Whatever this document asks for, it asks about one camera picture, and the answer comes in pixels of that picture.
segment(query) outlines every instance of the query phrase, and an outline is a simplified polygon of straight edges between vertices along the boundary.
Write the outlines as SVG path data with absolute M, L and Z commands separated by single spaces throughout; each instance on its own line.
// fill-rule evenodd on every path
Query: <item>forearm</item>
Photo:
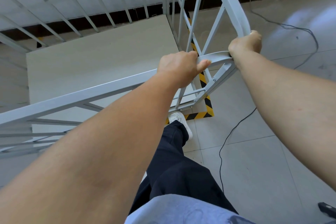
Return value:
M 173 80 L 157 74 L 72 130 L 4 188 L 2 216 L 11 223 L 21 216 L 25 223 L 40 216 L 48 223 L 123 223 L 176 91 Z M 57 212 L 62 216 L 51 218 Z
M 256 52 L 242 55 L 238 66 L 269 127 L 336 190 L 336 83 L 282 67 Z

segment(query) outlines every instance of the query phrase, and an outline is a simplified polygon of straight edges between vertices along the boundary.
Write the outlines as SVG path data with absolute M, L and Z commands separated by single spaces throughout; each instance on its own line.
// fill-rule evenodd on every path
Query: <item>metal cage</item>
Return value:
M 34 17 L 43 27 L 49 30 L 53 35 L 55 35 L 61 41 L 65 41 L 60 35 L 58 35 L 55 31 L 53 31 L 47 24 L 41 21 L 33 12 L 31 12 L 30 7 L 25 7 L 21 4 L 18 0 L 11 0 L 13 1 L 19 9 L 23 10 L 24 12 L 30 14 Z M 43 0 L 43 3 L 47 3 L 51 6 L 60 18 L 66 22 L 70 28 L 79 36 L 82 37 L 82 34 L 66 19 L 59 10 L 57 10 L 56 6 L 54 5 L 56 2 L 60 0 Z M 85 10 L 82 8 L 80 3 L 77 0 L 72 0 L 79 10 L 82 11 L 83 16 L 89 21 L 92 27 L 95 29 L 96 32 L 99 32 L 98 28 L 92 22 L 90 17 L 86 14 Z M 112 26 L 115 26 L 103 0 L 98 0 L 99 4 L 101 5 L 102 9 L 105 11 L 109 21 L 111 22 Z M 146 18 L 149 18 L 146 0 L 142 0 L 143 5 L 145 8 Z M 181 12 L 179 16 L 179 24 L 178 29 L 175 30 L 174 28 L 174 21 L 175 21 L 175 2 L 178 2 Z M 205 76 L 208 80 L 208 83 L 205 87 L 201 89 L 196 89 L 195 85 L 193 86 L 193 91 L 189 93 L 185 93 L 185 88 L 180 89 L 178 96 L 175 98 L 177 99 L 176 104 L 170 108 L 169 111 L 174 110 L 185 110 L 186 108 L 190 108 L 191 106 L 200 103 L 207 95 L 211 94 L 218 86 L 220 86 L 223 82 L 225 82 L 234 72 L 235 72 L 235 65 L 233 59 L 230 57 L 228 51 L 222 52 L 215 52 L 215 53 L 207 53 L 207 49 L 213 36 L 215 35 L 218 26 L 221 22 L 223 14 L 225 11 L 227 12 L 238 37 L 242 37 L 248 35 L 250 33 L 250 25 L 246 18 L 246 15 L 239 3 L 238 0 L 222 0 L 222 5 L 219 9 L 215 22 L 213 23 L 212 29 L 210 34 L 206 40 L 204 48 L 201 50 L 200 46 L 197 42 L 197 39 L 194 34 L 196 19 L 199 13 L 200 3 L 201 0 L 196 0 L 194 14 L 192 17 L 191 23 L 187 17 L 187 13 L 184 10 L 184 1 L 185 0 L 162 0 L 163 6 L 163 14 L 166 15 L 169 25 L 171 27 L 172 33 L 174 35 L 176 44 L 180 51 L 182 51 L 180 47 L 180 40 L 181 40 L 181 29 L 183 24 L 186 24 L 189 30 L 187 48 L 185 51 L 190 51 L 191 41 L 193 41 L 197 52 L 199 53 L 198 62 L 202 59 L 209 59 L 212 61 L 212 66 L 222 64 L 221 68 L 217 71 L 215 76 L 211 76 L 208 69 L 205 70 Z M 132 22 L 131 16 L 128 12 L 127 5 L 125 0 L 121 0 L 124 9 L 127 13 L 127 17 L 129 22 Z M 11 21 L 6 15 L 1 14 L 1 19 L 6 20 L 11 25 L 22 31 L 23 33 L 30 36 L 32 39 L 35 39 L 39 42 L 42 46 L 47 47 L 48 45 L 44 43 L 42 40 L 38 39 L 28 31 L 26 31 L 23 27 L 19 26 L 15 22 Z M 0 41 L 4 44 L 11 46 L 12 48 L 16 49 L 19 52 L 29 52 L 31 51 L 29 48 L 23 46 L 15 42 L 14 40 L 8 38 L 7 36 L 0 34 Z M 99 112 L 103 109 L 103 107 L 92 104 L 92 101 L 103 99 L 112 95 L 116 95 L 122 92 L 126 92 L 129 90 L 133 90 L 136 87 L 140 86 L 142 83 L 147 81 L 150 77 L 152 77 L 156 73 L 156 69 L 147 71 L 144 73 L 136 74 L 127 78 L 123 78 L 120 80 L 115 80 L 112 82 L 108 82 L 102 85 L 98 85 L 95 87 L 91 87 L 88 89 L 80 90 L 77 92 L 73 92 L 70 94 L 66 94 L 64 96 L 56 97 L 53 99 L 49 99 L 46 101 L 42 101 L 39 103 L 31 104 L 28 106 L 24 106 L 21 108 L 17 108 L 8 112 L 4 112 L 0 114 L 0 128 L 4 128 L 7 126 L 11 126 L 17 123 L 28 123 L 28 124 L 47 124 L 47 125 L 70 125 L 70 126 L 77 126 L 81 124 L 81 122 L 77 121 L 67 121 L 67 120 L 50 120 L 40 118 L 41 116 L 45 116 L 47 114 L 55 113 L 61 110 L 65 110 L 71 107 L 80 107 L 84 109 L 89 109 L 92 111 Z M 188 101 L 186 103 L 181 103 L 181 100 L 184 96 L 195 94 L 196 98 L 194 100 Z M 10 144 L 0 144 L 0 158 L 18 156 L 23 154 L 29 154 L 38 152 L 44 148 L 49 147 L 49 145 L 44 145 L 45 143 L 54 143 L 57 140 L 52 139 L 53 136 L 62 136 L 67 133 L 64 131 L 57 132 L 57 133 L 19 133 L 19 134 L 0 134 L 0 138 L 10 138 L 10 137 L 33 137 L 28 141 L 24 141 L 21 143 L 10 143 Z

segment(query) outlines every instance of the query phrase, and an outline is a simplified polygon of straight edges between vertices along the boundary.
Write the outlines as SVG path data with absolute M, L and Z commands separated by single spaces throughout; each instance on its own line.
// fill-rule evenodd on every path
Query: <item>black cable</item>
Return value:
M 310 29 L 308 29 L 308 28 L 300 28 L 300 27 L 296 27 L 296 26 L 293 26 L 293 25 L 290 25 L 290 24 L 284 24 L 284 23 L 280 23 L 280 22 L 276 22 L 276 21 L 271 21 L 271 20 L 265 18 L 264 16 L 262 16 L 261 14 L 258 14 L 258 13 L 256 13 L 255 11 L 252 10 L 251 0 L 249 1 L 249 5 L 250 5 L 250 12 L 251 12 L 252 14 L 255 14 L 255 15 L 259 16 L 260 18 L 263 18 L 265 21 L 270 22 L 270 23 L 274 23 L 274 24 L 276 24 L 276 25 L 279 25 L 279 26 L 282 27 L 283 29 L 298 29 L 298 30 L 302 30 L 302 31 L 305 31 L 305 32 L 309 33 L 309 34 L 313 37 L 313 39 L 314 39 L 314 41 L 315 41 L 315 45 L 316 45 L 316 50 L 315 50 L 313 53 L 311 53 L 311 54 L 308 56 L 308 58 L 305 59 L 305 61 L 303 61 L 300 65 L 296 66 L 296 67 L 294 68 L 294 70 L 297 69 L 298 67 L 302 66 L 304 63 L 306 63 L 306 62 L 307 62 L 307 61 L 308 61 L 308 60 L 309 60 L 315 53 L 317 53 L 317 52 L 319 51 L 319 42 L 317 41 L 317 39 L 316 39 L 314 33 L 313 33 Z M 223 159 L 222 159 L 222 157 L 221 157 L 221 150 L 223 149 L 226 140 L 229 138 L 229 136 L 232 134 L 232 132 L 238 127 L 238 125 L 239 125 L 242 121 L 244 121 L 244 120 L 246 120 L 248 117 L 250 117 L 250 116 L 254 113 L 254 111 L 255 111 L 256 109 L 257 109 L 257 107 L 253 110 L 253 112 L 251 112 L 251 113 L 250 113 L 249 115 L 247 115 L 244 119 L 242 119 L 242 120 L 241 120 L 241 121 L 240 121 L 240 122 L 239 122 L 239 123 L 232 129 L 232 130 L 231 130 L 231 132 L 229 133 L 229 135 L 226 137 L 226 139 L 225 139 L 225 141 L 224 141 L 224 143 L 223 143 L 221 149 L 219 150 L 219 157 L 220 157 L 219 177 L 220 177 L 220 182 L 221 182 L 221 184 L 222 184 L 222 191 L 224 191 L 224 187 L 223 187 L 222 174 L 221 174 L 221 169 L 222 169 L 222 164 L 223 164 Z

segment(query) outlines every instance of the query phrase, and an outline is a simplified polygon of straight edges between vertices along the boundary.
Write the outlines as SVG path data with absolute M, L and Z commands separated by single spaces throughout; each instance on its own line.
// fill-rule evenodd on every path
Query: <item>person's left arm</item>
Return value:
M 71 130 L 0 193 L 6 224 L 124 223 L 174 94 L 210 61 L 162 57 L 157 74 Z

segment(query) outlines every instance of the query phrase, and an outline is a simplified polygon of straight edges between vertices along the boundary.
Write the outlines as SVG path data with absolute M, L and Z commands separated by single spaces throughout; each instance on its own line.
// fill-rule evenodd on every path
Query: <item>gray floor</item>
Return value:
M 299 70 L 336 81 L 336 0 L 268 0 L 254 2 L 253 7 L 271 20 L 310 28 L 319 41 L 319 52 Z M 217 12 L 199 13 L 195 33 L 200 45 Z M 246 14 L 251 28 L 263 34 L 262 54 L 278 64 L 294 68 L 314 51 L 314 41 L 306 32 L 284 30 L 248 11 Z M 222 24 L 209 52 L 227 48 L 235 37 L 228 20 Z M 231 129 L 255 106 L 239 72 L 211 94 L 211 102 L 215 117 L 188 121 L 195 136 L 184 151 L 207 167 L 221 185 L 219 150 Z M 288 151 L 257 111 L 229 137 L 221 157 L 224 192 L 242 216 L 257 223 L 330 220 L 320 213 L 317 203 L 336 206 L 336 193 Z

